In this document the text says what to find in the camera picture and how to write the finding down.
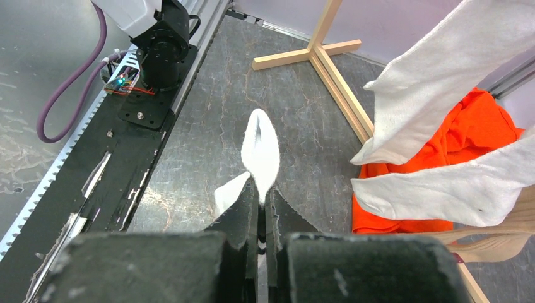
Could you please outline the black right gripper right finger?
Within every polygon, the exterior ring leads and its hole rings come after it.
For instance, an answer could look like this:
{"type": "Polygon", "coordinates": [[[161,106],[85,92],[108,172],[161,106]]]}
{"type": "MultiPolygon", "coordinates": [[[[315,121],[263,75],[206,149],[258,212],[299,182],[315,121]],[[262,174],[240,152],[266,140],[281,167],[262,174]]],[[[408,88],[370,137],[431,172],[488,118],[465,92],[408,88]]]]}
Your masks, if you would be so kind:
{"type": "Polygon", "coordinates": [[[320,233],[266,195],[270,302],[470,302],[454,255],[412,234],[320,233]]]}

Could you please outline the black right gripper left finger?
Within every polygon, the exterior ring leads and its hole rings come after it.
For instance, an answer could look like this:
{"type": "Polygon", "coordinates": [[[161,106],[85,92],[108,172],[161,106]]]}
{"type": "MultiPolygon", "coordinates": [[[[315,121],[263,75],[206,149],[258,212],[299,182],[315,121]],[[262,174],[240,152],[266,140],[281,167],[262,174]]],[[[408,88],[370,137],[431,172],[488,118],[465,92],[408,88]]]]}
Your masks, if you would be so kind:
{"type": "Polygon", "coordinates": [[[258,192],[243,181],[204,230],[86,233],[60,253],[39,302],[255,302],[258,192]]]}

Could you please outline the white sock with black stripes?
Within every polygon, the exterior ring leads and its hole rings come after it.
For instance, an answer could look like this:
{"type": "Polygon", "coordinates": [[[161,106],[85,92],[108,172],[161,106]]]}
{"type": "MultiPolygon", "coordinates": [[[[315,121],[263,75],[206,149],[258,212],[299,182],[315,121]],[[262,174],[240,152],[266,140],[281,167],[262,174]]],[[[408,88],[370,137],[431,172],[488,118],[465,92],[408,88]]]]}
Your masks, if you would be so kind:
{"type": "Polygon", "coordinates": [[[249,117],[240,154],[246,171],[214,191],[219,215],[236,202],[247,179],[253,178],[260,205],[276,181],[280,166],[278,137],[262,109],[253,110],[249,117]]]}

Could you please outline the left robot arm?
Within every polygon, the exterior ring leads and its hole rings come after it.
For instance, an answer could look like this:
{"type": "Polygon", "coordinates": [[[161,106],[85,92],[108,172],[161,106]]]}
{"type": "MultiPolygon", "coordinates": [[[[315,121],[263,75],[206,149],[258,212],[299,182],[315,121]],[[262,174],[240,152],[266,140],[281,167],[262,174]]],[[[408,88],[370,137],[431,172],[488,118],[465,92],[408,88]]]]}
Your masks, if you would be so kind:
{"type": "Polygon", "coordinates": [[[179,84],[179,64],[201,24],[180,1],[94,0],[93,4],[126,33],[137,50],[141,79],[155,90],[179,84]]]}

